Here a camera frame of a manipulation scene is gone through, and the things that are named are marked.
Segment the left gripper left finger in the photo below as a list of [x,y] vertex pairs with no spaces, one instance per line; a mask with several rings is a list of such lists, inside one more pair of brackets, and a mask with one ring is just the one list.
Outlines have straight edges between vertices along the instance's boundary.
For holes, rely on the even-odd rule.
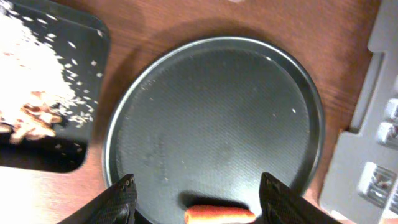
[[137,188],[127,174],[59,224],[134,224]]

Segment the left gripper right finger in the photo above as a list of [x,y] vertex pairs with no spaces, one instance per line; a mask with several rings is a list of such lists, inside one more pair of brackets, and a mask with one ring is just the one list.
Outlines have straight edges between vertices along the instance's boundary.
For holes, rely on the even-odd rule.
[[340,224],[268,172],[261,175],[259,200],[266,224]]

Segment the orange carrot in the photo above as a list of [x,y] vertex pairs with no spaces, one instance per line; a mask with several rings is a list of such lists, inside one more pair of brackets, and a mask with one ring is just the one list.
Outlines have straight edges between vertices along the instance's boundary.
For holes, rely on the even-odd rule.
[[194,205],[185,211],[186,224],[252,223],[255,214],[244,208]]

